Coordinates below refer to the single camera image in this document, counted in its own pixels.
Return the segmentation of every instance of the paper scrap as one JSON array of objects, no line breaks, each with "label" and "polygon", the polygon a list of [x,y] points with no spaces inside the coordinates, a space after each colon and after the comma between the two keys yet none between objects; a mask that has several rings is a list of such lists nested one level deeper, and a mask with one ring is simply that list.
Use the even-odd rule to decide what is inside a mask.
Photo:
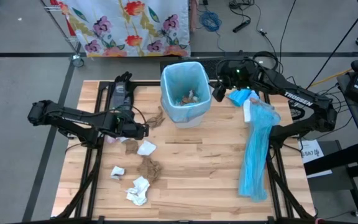
[{"label": "paper scrap", "polygon": [[[317,140],[302,141],[302,145],[301,142],[298,141],[298,144],[300,149],[302,148],[303,145],[302,160],[304,164],[324,156],[323,151],[321,150]],[[307,178],[319,177],[322,175],[328,175],[332,173],[333,172],[331,170],[326,170],[315,174],[310,174],[307,176]]]},{"label": "paper scrap", "polygon": [[149,156],[157,147],[149,141],[144,141],[137,151],[138,155]]},{"label": "paper scrap", "polygon": [[124,173],[125,173],[125,169],[115,166],[111,171],[110,177],[112,179],[119,180],[119,175],[124,175]]},{"label": "paper scrap", "polygon": [[149,181],[142,176],[133,181],[135,187],[126,190],[127,199],[135,205],[141,206],[147,202],[146,191],[150,187]]},{"label": "paper scrap", "polygon": [[122,143],[123,141],[128,140],[129,138],[118,137],[118,138],[116,138],[116,139],[118,139],[118,140]]}]

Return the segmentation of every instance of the blue cable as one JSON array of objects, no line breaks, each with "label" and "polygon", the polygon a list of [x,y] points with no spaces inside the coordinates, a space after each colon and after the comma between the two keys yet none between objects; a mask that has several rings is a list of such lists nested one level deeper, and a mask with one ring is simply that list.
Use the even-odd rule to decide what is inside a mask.
[{"label": "blue cable", "polygon": [[205,11],[200,11],[199,9],[197,9],[197,11],[202,12],[202,15],[200,15],[200,23],[208,32],[215,32],[218,35],[218,39],[216,40],[216,46],[221,51],[225,52],[219,46],[219,39],[221,38],[221,35],[218,33],[218,30],[222,25],[222,20],[219,19],[219,16],[215,12],[209,11],[206,6],[205,9]]}]

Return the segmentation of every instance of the pink flower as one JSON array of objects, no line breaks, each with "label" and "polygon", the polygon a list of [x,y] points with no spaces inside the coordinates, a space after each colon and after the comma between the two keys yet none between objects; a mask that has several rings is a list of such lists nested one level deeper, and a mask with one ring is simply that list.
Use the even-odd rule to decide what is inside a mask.
[{"label": "pink flower", "polygon": [[100,20],[93,24],[93,29],[97,35],[101,35],[102,32],[110,32],[111,23],[107,20],[107,16],[102,16]]},{"label": "pink flower", "polygon": [[161,50],[161,47],[161,40],[156,40],[155,42],[147,46],[147,50],[149,50],[149,52],[159,52]]},{"label": "pink flower", "polygon": [[92,40],[90,43],[85,45],[85,50],[87,52],[99,52],[100,45],[96,40]]},{"label": "pink flower", "polygon": [[105,49],[103,56],[105,56],[105,57],[126,57],[127,52],[120,50],[118,47],[112,47],[109,49]]},{"label": "pink flower", "polygon": [[187,56],[187,51],[181,49],[179,45],[170,45],[165,48],[164,55]]},{"label": "pink flower", "polygon": [[179,27],[178,15],[174,14],[162,24],[164,30],[169,30],[170,28],[174,28],[175,30]]}]

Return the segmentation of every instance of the crumpled brown paper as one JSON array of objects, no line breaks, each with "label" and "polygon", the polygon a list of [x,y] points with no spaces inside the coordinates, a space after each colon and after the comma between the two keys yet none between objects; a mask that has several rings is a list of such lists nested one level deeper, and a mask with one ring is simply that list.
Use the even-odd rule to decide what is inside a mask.
[{"label": "crumpled brown paper", "polygon": [[152,117],[146,121],[146,124],[148,124],[152,129],[159,127],[162,124],[162,121],[165,120],[165,118],[162,117],[163,112],[161,106],[158,106],[158,110],[159,113],[157,116]]},{"label": "crumpled brown paper", "polygon": [[122,142],[126,145],[126,149],[125,149],[125,154],[136,154],[137,150],[139,148],[139,145],[137,143],[137,141],[135,140],[125,140],[124,142]]},{"label": "crumpled brown paper", "polygon": [[141,165],[137,168],[140,175],[149,183],[155,182],[161,175],[162,167],[159,162],[153,161],[149,156],[144,156]]}]

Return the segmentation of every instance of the trash can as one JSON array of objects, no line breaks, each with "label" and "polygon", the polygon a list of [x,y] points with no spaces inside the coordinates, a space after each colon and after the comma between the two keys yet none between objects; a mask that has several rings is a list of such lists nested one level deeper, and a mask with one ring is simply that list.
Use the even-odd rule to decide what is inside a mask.
[{"label": "trash can", "polygon": [[[211,107],[211,90],[204,67],[199,62],[183,62],[164,68],[161,76],[161,104],[178,128],[199,125]],[[190,91],[193,97],[188,99]]]}]

